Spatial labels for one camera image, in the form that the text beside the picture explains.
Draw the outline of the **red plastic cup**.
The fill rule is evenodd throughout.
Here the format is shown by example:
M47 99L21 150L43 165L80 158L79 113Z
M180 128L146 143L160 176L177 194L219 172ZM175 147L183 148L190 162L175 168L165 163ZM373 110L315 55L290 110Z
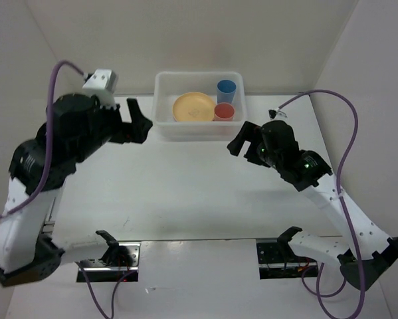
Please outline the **red plastic cup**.
M218 103L214 109L214 121L231 122L235 116L235 108L227 102Z

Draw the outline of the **blue plastic cup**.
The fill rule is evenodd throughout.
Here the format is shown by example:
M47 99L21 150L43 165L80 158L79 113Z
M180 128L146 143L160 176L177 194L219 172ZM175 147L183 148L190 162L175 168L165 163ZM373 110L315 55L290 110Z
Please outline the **blue plastic cup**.
M229 103L234 100L237 85L232 80L223 79L217 83L217 103Z

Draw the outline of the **yellow plastic plate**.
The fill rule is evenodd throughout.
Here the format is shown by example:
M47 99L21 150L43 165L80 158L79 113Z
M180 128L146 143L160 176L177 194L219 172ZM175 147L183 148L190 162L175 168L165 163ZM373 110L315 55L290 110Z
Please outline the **yellow plastic plate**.
M173 103L173 118L177 122L212 122L215 101L201 92L188 92Z

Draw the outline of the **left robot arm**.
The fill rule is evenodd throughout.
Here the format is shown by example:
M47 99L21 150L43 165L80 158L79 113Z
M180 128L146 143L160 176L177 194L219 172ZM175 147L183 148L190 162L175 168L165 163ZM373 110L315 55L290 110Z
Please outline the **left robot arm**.
M52 105L52 130L43 124L35 138L20 144L9 166L7 202L0 215L0 285L38 282L61 264L85 259L88 243L70 257L44 227L52 223L66 178L106 143L142 144L153 126L135 98L127 98L130 122L120 105L105 107L95 95L65 94Z

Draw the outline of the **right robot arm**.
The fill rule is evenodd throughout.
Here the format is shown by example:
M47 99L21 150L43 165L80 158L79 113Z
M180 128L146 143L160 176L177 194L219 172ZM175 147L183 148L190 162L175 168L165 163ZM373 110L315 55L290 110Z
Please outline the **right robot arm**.
M245 122L227 148L239 155L245 142L245 159L275 169L280 177L307 197L331 221L341 240L324 239L290 227L277 238L277 253L284 261L308 257L338 266L345 280L356 289L368 290L398 259L398 237L382 231L336 185L331 167L316 152L300 149L291 126L273 120L262 126Z

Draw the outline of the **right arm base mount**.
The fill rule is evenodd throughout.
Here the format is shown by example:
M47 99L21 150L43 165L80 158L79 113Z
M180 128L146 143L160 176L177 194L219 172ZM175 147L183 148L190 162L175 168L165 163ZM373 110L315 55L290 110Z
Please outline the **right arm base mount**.
M314 259L288 255L283 257L276 239L257 239L256 253L261 280L317 277L318 264Z

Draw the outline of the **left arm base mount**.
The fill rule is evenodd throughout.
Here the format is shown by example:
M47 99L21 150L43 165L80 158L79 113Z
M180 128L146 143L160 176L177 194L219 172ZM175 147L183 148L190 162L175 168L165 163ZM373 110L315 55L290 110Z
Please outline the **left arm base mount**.
M138 281L140 263L140 242L119 242L118 252L99 259L87 259L80 262L90 282L116 283L128 274L123 282Z

